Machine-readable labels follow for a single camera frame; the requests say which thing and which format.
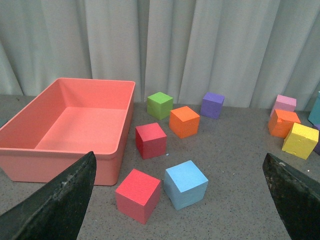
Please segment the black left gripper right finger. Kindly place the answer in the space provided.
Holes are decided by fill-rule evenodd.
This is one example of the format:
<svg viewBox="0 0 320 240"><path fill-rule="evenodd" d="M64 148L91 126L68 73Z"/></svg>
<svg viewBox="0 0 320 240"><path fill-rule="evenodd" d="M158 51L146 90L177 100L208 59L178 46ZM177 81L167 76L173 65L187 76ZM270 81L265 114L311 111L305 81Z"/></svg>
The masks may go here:
<svg viewBox="0 0 320 240"><path fill-rule="evenodd" d="M320 238L320 183L267 153L262 165L276 210L292 240Z"/></svg>

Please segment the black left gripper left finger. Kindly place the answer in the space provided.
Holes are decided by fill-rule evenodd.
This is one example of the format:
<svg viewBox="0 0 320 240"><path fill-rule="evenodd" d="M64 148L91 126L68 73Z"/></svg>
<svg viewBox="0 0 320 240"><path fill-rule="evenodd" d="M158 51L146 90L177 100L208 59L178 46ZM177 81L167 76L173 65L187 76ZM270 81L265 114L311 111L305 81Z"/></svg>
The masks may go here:
<svg viewBox="0 0 320 240"><path fill-rule="evenodd" d="M0 216L2 240L75 240L88 208L97 169L90 151Z"/></svg>

